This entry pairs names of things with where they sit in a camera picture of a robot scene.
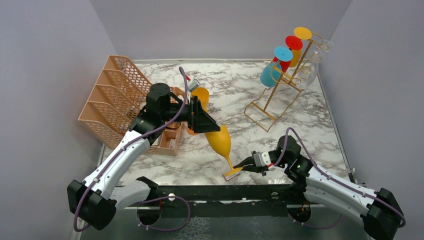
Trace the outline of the orange plastic wine glass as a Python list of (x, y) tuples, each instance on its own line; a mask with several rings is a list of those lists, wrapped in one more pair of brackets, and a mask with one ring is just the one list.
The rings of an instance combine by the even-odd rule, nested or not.
[(188, 127), (186, 128), (186, 132), (191, 135), (191, 136), (196, 136), (197, 133), (195, 133), (193, 130), (189, 129)]

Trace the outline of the yellow plastic wine glass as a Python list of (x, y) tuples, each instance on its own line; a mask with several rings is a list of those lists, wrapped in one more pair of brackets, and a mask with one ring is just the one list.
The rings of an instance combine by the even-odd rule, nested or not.
[(206, 88), (197, 87), (191, 92), (191, 96), (197, 96), (197, 99), (200, 100), (202, 109), (208, 112), (207, 106), (209, 104), (210, 93)]

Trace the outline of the red white staples box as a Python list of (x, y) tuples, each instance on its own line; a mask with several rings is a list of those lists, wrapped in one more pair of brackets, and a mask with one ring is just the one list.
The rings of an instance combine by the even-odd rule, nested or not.
[(231, 169), (231, 170), (229, 170), (229, 171), (227, 171), (227, 172), (225, 172), (225, 173), (222, 174), (223, 175), (223, 178), (226, 181), (230, 181), (231, 179), (233, 179), (237, 175), (239, 175), (241, 170), (242, 170), (242, 167)]

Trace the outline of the clear wine glass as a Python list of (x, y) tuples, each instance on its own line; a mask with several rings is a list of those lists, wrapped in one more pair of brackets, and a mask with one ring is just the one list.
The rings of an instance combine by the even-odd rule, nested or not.
[(324, 52), (316, 48), (307, 54), (307, 61), (297, 73), (297, 87), (301, 90), (307, 89), (318, 74), (319, 63), (324, 60)]
[(317, 43), (317, 48), (323, 52), (330, 52), (333, 47), (334, 44), (327, 39), (322, 39), (320, 42)]

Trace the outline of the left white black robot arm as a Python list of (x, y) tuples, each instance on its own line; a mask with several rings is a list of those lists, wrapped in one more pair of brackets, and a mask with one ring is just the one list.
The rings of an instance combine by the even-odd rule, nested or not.
[[(136, 202), (147, 206), (155, 203), (157, 191), (147, 181), (136, 180), (122, 190), (115, 187), (133, 162), (151, 147), (169, 124), (186, 122), (198, 134), (220, 131), (217, 122), (203, 110), (200, 100), (196, 96), (190, 100), (187, 98), (184, 93), (183, 99), (179, 99), (165, 83), (153, 84), (146, 95), (145, 106), (106, 161), (83, 181), (69, 183), (66, 191), (76, 232), (87, 227), (104, 229), (119, 208)], [(78, 219), (84, 220), (87, 226), (78, 228)]]

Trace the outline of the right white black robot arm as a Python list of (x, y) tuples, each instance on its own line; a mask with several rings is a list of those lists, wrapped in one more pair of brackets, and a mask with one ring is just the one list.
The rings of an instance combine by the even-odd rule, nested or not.
[(260, 173), (280, 167), (292, 180), (289, 199), (323, 205), (363, 227), (375, 240), (392, 240), (405, 225), (405, 216), (393, 193), (373, 190), (330, 173), (301, 154), (302, 147), (291, 135), (279, 138), (271, 151), (253, 151), (235, 168)]

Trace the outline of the blue plastic wine glass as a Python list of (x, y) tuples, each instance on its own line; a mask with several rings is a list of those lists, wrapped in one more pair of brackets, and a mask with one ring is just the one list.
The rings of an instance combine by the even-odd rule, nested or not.
[(290, 67), (294, 55), (292, 51), (285, 46), (278, 46), (274, 49), (274, 58), (266, 65), (260, 75), (261, 83), (267, 88), (274, 87), (282, 73), (285, 73)]

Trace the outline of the red plastic wine glass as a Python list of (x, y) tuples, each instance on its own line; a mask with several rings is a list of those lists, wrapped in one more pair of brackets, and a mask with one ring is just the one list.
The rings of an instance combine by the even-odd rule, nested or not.
[(286, 46), (278, 46), (274, 49), (273, 63), (278, 63), (279, 68), (286, 72), (289, 68), (295, 67), (299, 60), (303, 48), (303, 42), (294, 35), (285, 38)]

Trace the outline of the yellow wine glass top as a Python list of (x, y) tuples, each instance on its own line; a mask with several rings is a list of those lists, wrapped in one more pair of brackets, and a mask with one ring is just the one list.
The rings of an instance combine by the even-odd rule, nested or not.
[(304, 47), (304, 41), (309, 40), (312, 37), (312, 32), (303, 26), (296, 27), (293, 30), (293, 35), (286, 38), (286, 44), (293, 54), (293, 58), (290, 62), (290, 67), (296, 67), (300, 58), (302, 49)]

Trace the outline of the peach plastic file organizer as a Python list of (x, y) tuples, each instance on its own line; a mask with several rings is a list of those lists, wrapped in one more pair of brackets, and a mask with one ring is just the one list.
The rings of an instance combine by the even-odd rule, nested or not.
[(145, 105), (151, 85), (128, 57), (110, 55), (78, 120), (112, 150)]

